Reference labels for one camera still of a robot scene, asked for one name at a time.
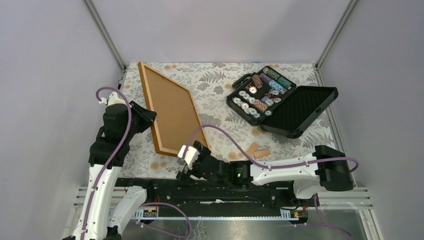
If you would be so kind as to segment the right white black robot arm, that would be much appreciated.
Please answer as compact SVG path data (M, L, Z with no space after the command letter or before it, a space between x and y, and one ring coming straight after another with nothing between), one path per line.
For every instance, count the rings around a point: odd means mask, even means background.
M182 182L194 185L195 179L203 178L232 189L290 182L293 188L287 191L286 198L293 206L323 190L345 192L354 188L348 166L353 158L326 145L315 146L312 153L286 160L224 162L198 142L196 146L183 145L177 157L183 166L177 179Z

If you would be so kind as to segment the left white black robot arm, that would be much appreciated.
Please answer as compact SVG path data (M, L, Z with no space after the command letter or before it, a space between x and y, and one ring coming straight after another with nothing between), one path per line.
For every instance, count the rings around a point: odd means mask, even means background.
M136 134L154 123L156 112L147 110L110 88L109 97L96 96L106 106L103 126L89 149L89 177L81 215L68 240L120 240L126 226L142 204L155 200L155 192L146 186L131 186L114 210L112 193Z

